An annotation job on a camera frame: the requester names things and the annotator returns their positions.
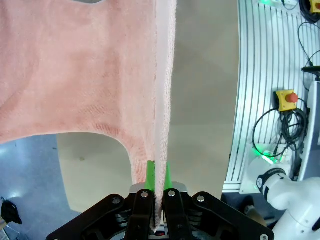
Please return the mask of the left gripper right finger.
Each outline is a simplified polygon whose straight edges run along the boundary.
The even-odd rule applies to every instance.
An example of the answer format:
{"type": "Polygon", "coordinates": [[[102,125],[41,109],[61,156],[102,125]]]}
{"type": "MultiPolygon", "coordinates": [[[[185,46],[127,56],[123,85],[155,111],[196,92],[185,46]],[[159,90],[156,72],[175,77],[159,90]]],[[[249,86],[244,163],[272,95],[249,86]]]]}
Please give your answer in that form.
{"type": "Polygon", "coordinates": [[[179,191],[165,168],[162,209],[171,240],[273,240],[274,233],[207,192],[179,191]]]}

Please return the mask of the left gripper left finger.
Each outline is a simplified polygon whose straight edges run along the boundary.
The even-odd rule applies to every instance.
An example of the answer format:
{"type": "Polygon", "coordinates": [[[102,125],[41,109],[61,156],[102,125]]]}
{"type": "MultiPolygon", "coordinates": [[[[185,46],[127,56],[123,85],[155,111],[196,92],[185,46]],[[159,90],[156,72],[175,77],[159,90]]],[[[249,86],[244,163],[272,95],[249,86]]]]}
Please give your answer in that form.
{"type": "Polygon", "coordinates": [[[50,233],[48,240],[147,240],[154,212],[155,163],[146,182],[126,198],[111,194],[50,233]]]}

